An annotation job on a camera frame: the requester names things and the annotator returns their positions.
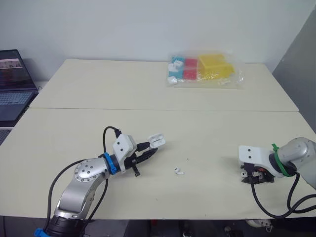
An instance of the red block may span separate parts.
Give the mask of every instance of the red block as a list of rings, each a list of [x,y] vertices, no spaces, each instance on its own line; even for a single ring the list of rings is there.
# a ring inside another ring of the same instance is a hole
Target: red block
[[[197,59],[186,58],[184,61],[183,79],[197,79]]]

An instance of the plastic bag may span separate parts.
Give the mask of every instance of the plastic bag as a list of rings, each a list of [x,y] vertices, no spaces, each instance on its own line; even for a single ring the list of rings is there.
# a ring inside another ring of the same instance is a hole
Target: plastic bag
[[[173,87],[240,88],[243,64],[219,51],[181,53],[168,63],[167,83]]]

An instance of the green ring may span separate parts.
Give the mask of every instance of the green ring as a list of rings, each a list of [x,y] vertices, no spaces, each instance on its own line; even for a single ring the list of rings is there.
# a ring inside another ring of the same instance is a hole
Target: green ring
[[[273,151],[275,152],[275,160],[277,165],[279,166],[280,170],[282,171],[282,174],[286,177],[292,177],[293,175],[290,175],[289,173],[287,173],[286,169],[284,168],[284,165],[282,164],[282,162],[280,161],[277,151],[279,149],[279,147],[276,146],[276,144],[272,144],[273,146]]]

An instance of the white wall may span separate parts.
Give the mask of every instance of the white wall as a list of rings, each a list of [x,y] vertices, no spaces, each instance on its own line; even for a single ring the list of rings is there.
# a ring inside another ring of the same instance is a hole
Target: white wall
[[[35,80],[66,58],[165,61],[224,49],[273,69],[315,0],[0,0],[0,49],[17,48]]]

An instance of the laptop keyboard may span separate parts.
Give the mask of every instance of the laptop keyboard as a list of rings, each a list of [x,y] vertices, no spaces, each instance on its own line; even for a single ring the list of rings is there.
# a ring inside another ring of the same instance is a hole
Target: laptop keyboard
[[[2,129],[0,130],[0,145],[2,144],[2,142],[4,142],[4,140],[6,139],[7,135],[9,135],[11,130],[7,130],[7,129]]]
[[[23,105],[32,92],[0,93],[0,105]]]

